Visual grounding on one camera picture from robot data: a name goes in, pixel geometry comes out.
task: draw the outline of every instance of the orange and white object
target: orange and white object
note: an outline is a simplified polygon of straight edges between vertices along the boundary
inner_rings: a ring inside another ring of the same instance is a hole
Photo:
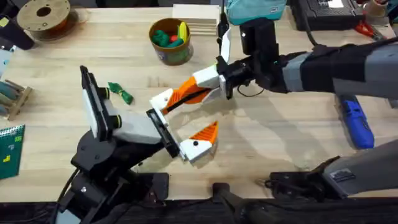
[[[231,28],[229,28],[223,36],[220,52],[220,55],[227,63],[231,51],[230,40]],[[150,104],[159,117],[160,122],[169,133],[172,133],[165,119],[165,115],[170,111],[184,103],[204,103],[222,96],[226,97],[226,80],[222,74],[218,74],[217,66],[212,65],[195,72],[179,89],[168,89],[153,97],[150,100]],[[186,139],[179,144],[175,140],[175,137],[172,136],[172,138],[180,149],[181,157],[184,160],[188,159],[190,162],[194,162],[209,152],[216,144],[217,133],[218,122],[215,121],[213,124],[193,135],[190,139]]]

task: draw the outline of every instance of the red object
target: red object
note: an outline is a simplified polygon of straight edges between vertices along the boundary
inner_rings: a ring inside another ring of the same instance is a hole
[[[172,35],[172,36],[170,37],[170,42],[171,42],[171,43],[172,43],[172,42],[175,42],[177,39],[178,39],[177,35]]]
[[[377,32],[366,22],[359,22],[359,24],[355,27],[355,30],[360,34],[371,37],[373,40],[382,40],[385,39],[384,36],[378,35]]]

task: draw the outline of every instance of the blue handle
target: blue handle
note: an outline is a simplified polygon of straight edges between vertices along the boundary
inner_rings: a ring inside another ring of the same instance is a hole
[[[364,117],[346,117],[345,123],[349,135],[358,149],[371,149],[374,147],[374,136]]]
[[[355,96],[339,96],[344,122],[354,145],[358,149],[374,147],[374,136],[366,121],[366,116]]]

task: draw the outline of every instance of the red scissors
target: red scissors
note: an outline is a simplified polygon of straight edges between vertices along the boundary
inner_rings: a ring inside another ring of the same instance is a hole
[[[359,22],[354,29],[360,34],[371,37],[375,41],[386,39],[379,31],[364,21]]]

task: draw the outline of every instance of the filament spool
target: filament spool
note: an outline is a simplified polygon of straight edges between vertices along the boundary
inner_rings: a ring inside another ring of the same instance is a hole
[[[19,11],[17,22],[37,40],[56,40],[78,24],[78,14],[67,0],[31,0]]]

